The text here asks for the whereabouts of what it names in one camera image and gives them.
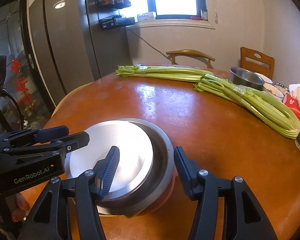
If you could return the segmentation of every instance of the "celery bunch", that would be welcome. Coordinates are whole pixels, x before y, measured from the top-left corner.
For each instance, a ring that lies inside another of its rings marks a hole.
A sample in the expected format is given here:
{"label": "celery bunch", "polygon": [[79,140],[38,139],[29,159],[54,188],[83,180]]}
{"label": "celery bunch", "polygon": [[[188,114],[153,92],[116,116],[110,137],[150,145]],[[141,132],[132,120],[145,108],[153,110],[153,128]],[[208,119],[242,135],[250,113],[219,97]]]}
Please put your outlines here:
{"label": "celery bunch", "polygon": [[206,91],[244,106],[281,135],[295,139],[300,132],[300,121],[285,104],[259,90],[238,86],[230,81],[205,75],[194,85],[197,91]]}
{"label": "celery bunch", "polygon": [[123,77],[150,77],[192,83],[199,82],[205,74],[213,75],[203,69],[162,66],[119,66],[116,74]]}

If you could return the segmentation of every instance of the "chair backrest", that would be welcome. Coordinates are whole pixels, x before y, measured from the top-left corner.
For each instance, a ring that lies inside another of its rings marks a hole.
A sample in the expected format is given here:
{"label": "chair backrest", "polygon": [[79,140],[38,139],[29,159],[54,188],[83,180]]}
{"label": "chair backrest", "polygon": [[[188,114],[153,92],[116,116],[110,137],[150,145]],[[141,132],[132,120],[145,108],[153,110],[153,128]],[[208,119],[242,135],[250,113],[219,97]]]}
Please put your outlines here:
{"label": "chair backrest", "polygon": [[166,52],[167,55],[171,55],[171,61],[174,65],[176,63],[176,56],[186,56],[186,57],[202,57],[208,60],[208,68],[211,68],[210,61],[216,61],[214,57],[211,57],[201,51],[194,49],[183,49],[183,50],[175,50]]}
{"label": "chair backrest", "polygon": [[[253,49],[247,49],[245,47],[240,48],[241,53],[241,60],[240,60],[240,67],[251,70],[253,72],[257,72],[260,74],[263,74],[267,76],[268,78],[272,79],[273,71],[274,71],[274,58],[269,57],[266,54],[261,53],[260,51],[253,50]],[[258,65],[253,62],[246,61],[247,58],[251,58],[253,60],[265,63],[269,65],[269,68],[265,66]]]}

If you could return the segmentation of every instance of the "orange tabletop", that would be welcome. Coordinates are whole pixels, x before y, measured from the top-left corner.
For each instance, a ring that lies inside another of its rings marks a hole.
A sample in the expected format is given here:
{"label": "orange tabletop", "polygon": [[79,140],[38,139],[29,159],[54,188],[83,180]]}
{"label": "orange tabletop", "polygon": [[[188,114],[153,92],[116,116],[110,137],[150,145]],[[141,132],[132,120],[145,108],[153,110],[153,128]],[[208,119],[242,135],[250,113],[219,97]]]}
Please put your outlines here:
{"label": "orange tabletop", "polygon": [[[215,71],[216,75],[228,74]],[[118,118],[140,118],[159,126],[173,146],[214,175],[242,176],[268,215],[279,240],[290,239],[300,225],[300,151],[244,108],[188,82],[120,78],[110,74],[71,96],[46,128],[66,125],[70,133]],[[23,192],[34,204],[45,184]],[[216,239],[221,239],[219,201]],[[188,200],[179,177],[168,201],[157,211],[128,219],[101,218],[108,240],[186,240],[196,202]],[[73,239],[79,240],[71,206]]]}

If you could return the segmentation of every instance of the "stainless steel bowl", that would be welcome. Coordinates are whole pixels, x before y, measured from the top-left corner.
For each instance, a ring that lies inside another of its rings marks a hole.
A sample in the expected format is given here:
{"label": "stainless steel bowl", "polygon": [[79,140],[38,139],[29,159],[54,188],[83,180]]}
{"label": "stainless steel bowl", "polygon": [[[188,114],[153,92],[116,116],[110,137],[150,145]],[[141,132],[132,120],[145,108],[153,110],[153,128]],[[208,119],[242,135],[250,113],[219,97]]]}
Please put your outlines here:
{"label": "stainless steel bowl", "polygon": [[169,137],[158,126],[137,118],[123,118],[142,128],[153,148],[153,165],[149,176],[133,193],[114,201],[97,201],[103,215],[126,215],[139,212],[153,203],[167,188],[174,169],[173,146]]}
{"label": "stainless steel bowl", "polygon": [[261,77],[259,77],[254,72],[239,67],[230,68],[230,72],[231,72],[230,80],[232,81],[233,84],[243,85],[246,87],[262,90],[262,86],[264,85],[265,82]]}

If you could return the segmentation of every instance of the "snack package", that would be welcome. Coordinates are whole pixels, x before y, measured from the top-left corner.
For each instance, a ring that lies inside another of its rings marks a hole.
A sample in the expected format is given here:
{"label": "snack package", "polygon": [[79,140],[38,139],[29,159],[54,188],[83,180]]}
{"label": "snack package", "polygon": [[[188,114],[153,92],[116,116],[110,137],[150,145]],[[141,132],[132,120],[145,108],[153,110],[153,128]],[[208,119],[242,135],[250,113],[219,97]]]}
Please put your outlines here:
{"label": "snack package", "polygon": [[300,102],[287,93],[284,96],[283,103],[289,107],[300,120]]}

